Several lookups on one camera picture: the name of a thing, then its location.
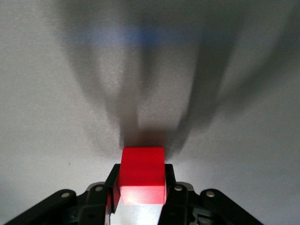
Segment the gray tabletop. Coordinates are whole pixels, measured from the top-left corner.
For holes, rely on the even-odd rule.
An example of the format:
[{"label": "gray tabletop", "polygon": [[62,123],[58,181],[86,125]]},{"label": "gray tabletop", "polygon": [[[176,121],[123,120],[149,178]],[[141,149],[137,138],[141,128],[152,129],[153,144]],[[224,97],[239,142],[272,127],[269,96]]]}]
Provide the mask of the gray tabletop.
[{"label": "gray tabletop", "polygon": [[[165,146],[178,181],[300,221],[298,1],[2,0],[0,223]],[[124,206],[113,224],[155,224]]]}]

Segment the red object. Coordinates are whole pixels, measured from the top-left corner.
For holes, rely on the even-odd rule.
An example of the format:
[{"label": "red object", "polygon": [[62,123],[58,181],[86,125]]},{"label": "red object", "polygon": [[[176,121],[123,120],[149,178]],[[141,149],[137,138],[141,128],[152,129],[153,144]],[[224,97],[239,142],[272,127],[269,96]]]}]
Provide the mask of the red object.
[{"label": "red object", "polygon": [[164,204],[164,148],[125,147],[118,186],[124,204]]}]

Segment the red cube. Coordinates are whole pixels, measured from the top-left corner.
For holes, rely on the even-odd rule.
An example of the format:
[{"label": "red cube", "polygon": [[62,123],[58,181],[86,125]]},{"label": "red cube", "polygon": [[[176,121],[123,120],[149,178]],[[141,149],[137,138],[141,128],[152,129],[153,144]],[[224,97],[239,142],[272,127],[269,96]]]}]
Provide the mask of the red cube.
[{"label": "red cube", "polygon": [[125,147],[118,186],[124,204],[164,204],[164,148]]}]

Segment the black object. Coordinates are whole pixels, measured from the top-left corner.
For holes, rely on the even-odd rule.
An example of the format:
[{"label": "black object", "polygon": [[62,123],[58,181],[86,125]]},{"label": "black object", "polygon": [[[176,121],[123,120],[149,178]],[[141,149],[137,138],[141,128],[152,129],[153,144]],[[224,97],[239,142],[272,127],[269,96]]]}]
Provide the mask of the black object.
[{"label": "black object", "polygon": [[[109,225],[120,193],[115,164],[105,182],[90,185],[79,196],[60,190],[5,225]],[[234,201],[215,189],[197,195],[177,183],[173,165],[165,164],[167,199],[158,225],[263,225]]]}]

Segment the silver screw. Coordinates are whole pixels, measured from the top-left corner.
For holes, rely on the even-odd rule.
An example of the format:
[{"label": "silver screw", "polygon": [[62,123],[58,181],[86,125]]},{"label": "silver screw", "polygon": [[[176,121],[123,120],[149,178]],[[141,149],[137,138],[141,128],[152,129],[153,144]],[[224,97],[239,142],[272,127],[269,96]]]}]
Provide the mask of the silver screw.
[{"label": "silver screw", "polygon": [[182,186],[176,185],[176,186],[174,187],[174,189],[175,189],[175,191],[181,191],[181,190],[182,190]]},{"label": "silver screw", "polygon": [[98,187],[95,188],[95,191],[101,191],[102,189],[103,189],[102,186],[98,186]]},{"label": "silver screw", "polygon": [[62,198],[66,198],[66,197],[69,197],[70,196],[70,193],[68,192],[65,192],[61,195]]},{"label": "silver screw", "polygon": [[213,198],[215,196],[215,193],[213,193],[212,191],[207,191],[206,196]]}]

